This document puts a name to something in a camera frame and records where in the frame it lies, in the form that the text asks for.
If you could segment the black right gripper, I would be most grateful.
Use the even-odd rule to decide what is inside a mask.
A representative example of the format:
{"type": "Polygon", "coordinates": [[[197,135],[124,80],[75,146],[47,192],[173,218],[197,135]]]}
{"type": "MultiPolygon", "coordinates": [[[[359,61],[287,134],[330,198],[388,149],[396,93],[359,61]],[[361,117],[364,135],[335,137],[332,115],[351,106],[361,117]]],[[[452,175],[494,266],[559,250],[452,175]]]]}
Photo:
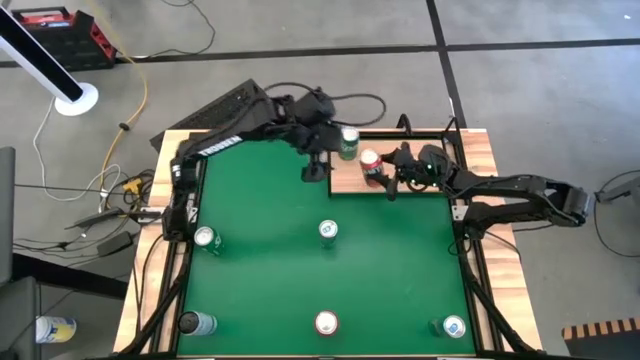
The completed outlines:
{"type": "Polygon", "coordinates": [[[449,190],[449,178],[453,172],[453,161],[448,154],[435,145],[424,145],[418,157],[411,152],[408,142],[402,142],[392,152],[381,155],[385,163],[397,164],[397,173],[388,178],[385,185],[386,198],[395,201],[398,184],[406,183],[410,190],[425,190],[436,187],[449,190]]]}

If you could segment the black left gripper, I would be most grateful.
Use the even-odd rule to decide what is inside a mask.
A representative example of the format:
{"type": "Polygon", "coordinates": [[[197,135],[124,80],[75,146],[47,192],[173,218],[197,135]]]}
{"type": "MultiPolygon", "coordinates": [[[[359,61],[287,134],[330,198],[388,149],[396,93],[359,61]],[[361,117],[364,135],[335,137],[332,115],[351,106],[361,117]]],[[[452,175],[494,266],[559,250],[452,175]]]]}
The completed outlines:
{"type": "Polygon", "coordinates": [[[322,181],[331,172],[331,166],[321,164],[324,152],[339,152],[341,129],[334,124],[319,123],[311,126],[297,124],[292,130],[292,147],[300,154],[309,156],[309,163],[301,170],[303,182],[322,181]]]}

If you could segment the red strawberry soda can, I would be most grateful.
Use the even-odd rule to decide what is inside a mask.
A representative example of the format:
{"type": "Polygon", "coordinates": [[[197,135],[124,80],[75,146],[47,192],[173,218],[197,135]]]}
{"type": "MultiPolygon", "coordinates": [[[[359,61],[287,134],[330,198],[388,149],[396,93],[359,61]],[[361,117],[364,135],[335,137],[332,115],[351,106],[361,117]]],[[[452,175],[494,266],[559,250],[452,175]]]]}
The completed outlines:
{"type": "Polygon", "coordinates": [[[331,310],[323,310],[316,314],[314,319],[315,331],[320,336],[333,336],[340,326],[337,314],[331,310]]]}
{"type": "Polygon", "coordinates": [[[369,187],[380,187],[380,184],[375,180],[375,177],[378,175],[385,175],[381,156],[373,149],[364,149],[360,153],[359,164],[366,184],[369,187]]]}

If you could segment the green soda can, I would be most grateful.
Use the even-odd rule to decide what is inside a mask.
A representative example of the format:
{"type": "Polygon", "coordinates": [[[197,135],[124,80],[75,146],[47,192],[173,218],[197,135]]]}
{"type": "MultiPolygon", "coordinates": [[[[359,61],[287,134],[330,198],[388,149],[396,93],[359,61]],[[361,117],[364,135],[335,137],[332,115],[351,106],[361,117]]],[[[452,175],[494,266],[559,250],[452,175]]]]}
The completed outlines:
{"type": "Polygon", "coordinates": [[[196,230],[194,242],[200,249],[215,256],[220,256],[224,247],[220,233],[208,226],[196,230]]]}
{"type": "Polygon", "coordinates": [[[354,160],[358,154],[359,131],[355,127],[343,126],[341,128],[341,148],[339,157],[342,160],[354,160]]]}

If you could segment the blue white soda can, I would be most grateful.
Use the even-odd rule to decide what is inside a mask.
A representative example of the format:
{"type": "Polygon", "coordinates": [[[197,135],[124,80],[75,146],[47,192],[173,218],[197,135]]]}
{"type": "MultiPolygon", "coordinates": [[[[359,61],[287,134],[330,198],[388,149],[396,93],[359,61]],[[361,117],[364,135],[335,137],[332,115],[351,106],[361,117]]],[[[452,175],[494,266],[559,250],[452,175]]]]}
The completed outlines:
{"type": "Polygon", "coordinates": [[[318,226],[318,231],[321,236],[322,247],[331,248],[337,239],[338,224],[331,219],[323,220],[318,226]]]}
{"type": "Polygon", "coordinates": [[[453,339],[462,338],[466,333],[466,324],[458,315],[435,318],[430,323],[436,336],[453,339]]]}

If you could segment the green felt table mat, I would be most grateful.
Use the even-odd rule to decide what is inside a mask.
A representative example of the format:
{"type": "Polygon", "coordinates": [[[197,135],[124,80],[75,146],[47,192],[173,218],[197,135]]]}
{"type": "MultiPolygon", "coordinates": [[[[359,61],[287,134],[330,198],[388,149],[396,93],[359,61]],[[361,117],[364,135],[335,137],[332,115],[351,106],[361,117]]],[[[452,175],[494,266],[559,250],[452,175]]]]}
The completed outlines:
{"type": "Polygon", "coordinates": [[[208,160],[200,223],[220,256],[196,250],[184,307],[214,315],[210,336],[184,336],[182,356],[471,354],[470,334],[436,336],[431,321],[468,317],[448,201],[440,195],[331,195],[300,178],[305,157],[281,142],[241,144],[208,160]],[[318,231],[338,224],[323,248],[318,231]],[[335,335],[314,328],[339,318],[335,335]]]}

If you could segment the black perforated metal box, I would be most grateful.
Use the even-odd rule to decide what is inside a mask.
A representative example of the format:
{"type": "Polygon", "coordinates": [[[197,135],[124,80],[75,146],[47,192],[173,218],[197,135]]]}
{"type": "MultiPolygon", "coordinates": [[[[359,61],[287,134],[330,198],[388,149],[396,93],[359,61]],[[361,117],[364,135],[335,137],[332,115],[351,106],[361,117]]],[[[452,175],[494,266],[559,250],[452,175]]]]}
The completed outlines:
{"type": "Polygon", "coordinates": [[[169,130],[207,130],[207,133],[196,133],[179,146],[180,154],[192,154],[276,119],[273,101],[253,79],[248,79],[155,135],[149,142],[160,151],[169,130]]]}

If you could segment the black power brick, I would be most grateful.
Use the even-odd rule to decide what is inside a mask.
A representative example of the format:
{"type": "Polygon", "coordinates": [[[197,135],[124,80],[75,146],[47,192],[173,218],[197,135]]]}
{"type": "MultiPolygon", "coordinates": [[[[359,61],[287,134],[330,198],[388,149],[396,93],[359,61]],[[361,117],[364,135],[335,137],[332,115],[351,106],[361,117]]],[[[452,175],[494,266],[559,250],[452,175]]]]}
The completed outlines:
{"type": "Polygon", "coordinates": [[[98,245],[97,255],[99,257],[106,257],[124,250],[132,244],[132,235],[128,231],[125,231],[98,245]]]}

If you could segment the grey floor device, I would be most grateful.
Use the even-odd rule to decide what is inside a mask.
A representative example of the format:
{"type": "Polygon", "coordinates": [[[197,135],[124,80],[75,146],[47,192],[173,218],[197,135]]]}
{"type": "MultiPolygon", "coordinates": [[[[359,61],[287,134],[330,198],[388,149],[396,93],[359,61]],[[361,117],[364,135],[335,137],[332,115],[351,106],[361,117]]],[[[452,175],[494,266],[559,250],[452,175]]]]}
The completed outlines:
{"type": "Polygon", "coordinates": [[[609,190],[602,189],[596,193],[596,199],[600,203],[612,202],[621,197],[631,197],[640,206],[640,176],[609,190]]]}

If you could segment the black box with striped edge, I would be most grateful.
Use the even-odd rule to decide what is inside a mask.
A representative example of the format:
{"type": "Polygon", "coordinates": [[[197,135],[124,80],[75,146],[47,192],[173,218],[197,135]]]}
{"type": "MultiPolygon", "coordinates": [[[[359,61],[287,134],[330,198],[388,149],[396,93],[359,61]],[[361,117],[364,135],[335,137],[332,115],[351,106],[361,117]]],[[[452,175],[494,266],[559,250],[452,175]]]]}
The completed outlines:
{"type": "Polygon", "coordinates": [[[561,336],[574,357],[640,360],[640,317],[568,326],[561,336]]]}

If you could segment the black and red toolbox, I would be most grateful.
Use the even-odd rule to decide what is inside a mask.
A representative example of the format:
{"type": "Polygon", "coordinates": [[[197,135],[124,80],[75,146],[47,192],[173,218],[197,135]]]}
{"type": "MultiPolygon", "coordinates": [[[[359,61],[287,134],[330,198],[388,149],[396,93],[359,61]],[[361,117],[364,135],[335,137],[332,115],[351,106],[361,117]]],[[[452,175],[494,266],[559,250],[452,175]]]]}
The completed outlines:
{"type": "Polygon", "coordinates": [[[67,71],[114,67],[117,49],[93,16],[64,6],[14,9],[11,15],[67,71]]]}

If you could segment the white stand with black panel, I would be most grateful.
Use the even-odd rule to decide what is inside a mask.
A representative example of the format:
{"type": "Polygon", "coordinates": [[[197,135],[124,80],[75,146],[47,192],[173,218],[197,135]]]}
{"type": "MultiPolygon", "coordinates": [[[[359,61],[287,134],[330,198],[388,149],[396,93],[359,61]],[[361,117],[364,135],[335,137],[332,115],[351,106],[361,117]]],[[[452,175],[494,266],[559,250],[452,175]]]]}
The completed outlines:
{"type": "Polygon", "coordinates": [[[2,5],[0,49],[52,94],[59,114],[78,116],[97,104],[98,89],[90,83],[77,82],[2,5]]]}

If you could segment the white and yellow canister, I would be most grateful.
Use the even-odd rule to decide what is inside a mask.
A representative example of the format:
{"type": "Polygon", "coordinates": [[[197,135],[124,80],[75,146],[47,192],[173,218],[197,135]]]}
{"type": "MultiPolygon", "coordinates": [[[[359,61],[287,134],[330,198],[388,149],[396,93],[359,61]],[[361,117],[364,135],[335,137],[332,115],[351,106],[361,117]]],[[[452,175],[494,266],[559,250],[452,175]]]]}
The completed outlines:
{"type": "Polygon", "coordinates": [[[40,316],[36,319],[37,344],[64,343],[73,338],[77,322],[69,317],[40,316]]]}

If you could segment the grey upright panel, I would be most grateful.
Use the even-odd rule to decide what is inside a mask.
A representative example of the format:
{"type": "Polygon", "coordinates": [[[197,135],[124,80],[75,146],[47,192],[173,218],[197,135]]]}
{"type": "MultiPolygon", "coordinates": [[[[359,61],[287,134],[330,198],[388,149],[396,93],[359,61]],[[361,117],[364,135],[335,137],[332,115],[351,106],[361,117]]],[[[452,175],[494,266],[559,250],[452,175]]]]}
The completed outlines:
{"type": "Polygon", "coordinates": [[[0,148],[0,286],[12,275],[16,151],[0,148]]]}

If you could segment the wooden shelf with black frame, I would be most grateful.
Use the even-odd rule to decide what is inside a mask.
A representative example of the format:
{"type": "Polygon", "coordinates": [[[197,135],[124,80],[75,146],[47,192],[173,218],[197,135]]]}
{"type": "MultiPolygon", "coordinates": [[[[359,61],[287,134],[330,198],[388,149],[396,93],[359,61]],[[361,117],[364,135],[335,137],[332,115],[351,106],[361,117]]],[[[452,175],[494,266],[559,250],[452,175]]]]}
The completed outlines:
{"type": "MultiPolygon", "coordinates": [[[[453,163],[466,166],[456,118],[452,118],[444,129],[418,129],[412,127],[408,117],[402,114],[395,128],[363,128],[360,131],[358,153],[364,149],[372,149],[378,154],[390,153],[404,141],[409,144],[415,158],[418,158],[423,146],[433,145],[441,148],[453,163]]],[[[331,195],[385,192],[381,186],[372,187],[366,183],[359,157],[346,161],[332,154],[329,163],[332,166],[328,179],[331,195]]]]}

